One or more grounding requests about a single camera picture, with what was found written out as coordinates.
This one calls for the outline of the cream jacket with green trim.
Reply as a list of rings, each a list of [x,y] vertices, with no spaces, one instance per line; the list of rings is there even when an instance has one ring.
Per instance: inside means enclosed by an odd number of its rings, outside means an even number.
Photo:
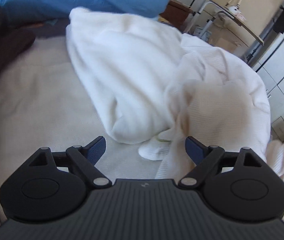
[[[160,160],[156,178],[180,180],[194,168],[185,139],[229,152],[250,147],[284,181],[284,142],[271,140],[271,113],[262,79],[241,59],[184,34],[185,54],[165,92],[172,120],[139,149]]]

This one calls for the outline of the blue striped bed sheet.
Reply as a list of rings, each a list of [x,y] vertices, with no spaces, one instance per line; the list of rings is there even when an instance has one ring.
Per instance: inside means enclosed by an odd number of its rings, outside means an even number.
[[[36,39],[0,75],[0,186],[41,146],[63,151],[99,135],[107,151],[98,167],[109,178],[156,176],[160,163],[139,156],[141,142],[117,142],[106,133],[73,68],[66,34]],[[0,223],[5,221],[0,204]]]

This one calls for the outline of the brown paper bag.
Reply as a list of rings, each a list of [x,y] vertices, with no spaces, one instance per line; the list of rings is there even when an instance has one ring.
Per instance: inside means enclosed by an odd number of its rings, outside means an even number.
[[[241,57],[248,49],[245,43],[226,28],[213,25],[209,31],[211,36],[208,43],[214,47],[220,47],[238,57]]]

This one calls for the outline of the white folded garment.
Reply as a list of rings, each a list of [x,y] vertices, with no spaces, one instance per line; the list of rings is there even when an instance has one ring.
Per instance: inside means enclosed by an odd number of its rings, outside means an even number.
[[[182,34],[132,14],[71,10],[66,46],[106,133],[137,144],[168,129],[165,90],[182,58]]]

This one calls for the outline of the rolling overbed table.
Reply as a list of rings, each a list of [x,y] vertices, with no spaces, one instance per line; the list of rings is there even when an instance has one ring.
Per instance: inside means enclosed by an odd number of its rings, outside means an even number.
[[[225,6],[221,6],[219,5],[217,2],[215,2],[214,0],[207,0],[206,2],[203,3],[203,5],[200,7],[200,9],[198,11],[195,11],[192,13],[192,19],[190,20],[190,22],[187,24],[187,26],[185,27],[185,29],[183,30],[184,33],[188,33],[191,28],[195,25],[197,18],[202,14],[202,12],[204,11],[205,7],[209,4],[213,4],[217,9],[219,9],[218,13],[222,13],[225,14],[227,16],[227,18],[231,19],[234,23],[236,23],[238,26],[242,27],[243,29],[245,29],[248,33],[250,33],[250,35],[252,37],[255,38],[256,41],[259,42],[259,44],[261,44],[262,46],[264,45],[264,40],[258,35],[256,34],[254,31],[252,31],[252,29],[250,29],[250,27],[248,27],[245,22],[243,22],[242,20],[240,20],[239,18],[237,18],[234,14],[232,14],[227,7]]]

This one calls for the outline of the wooden nightstand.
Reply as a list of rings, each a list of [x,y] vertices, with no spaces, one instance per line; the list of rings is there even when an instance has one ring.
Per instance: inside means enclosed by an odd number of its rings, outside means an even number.
[[[188,5],[177,0],[170,0],[160,17],[167,20],[175,28],[182,30],[184,22],[193,13],[194,11]]]

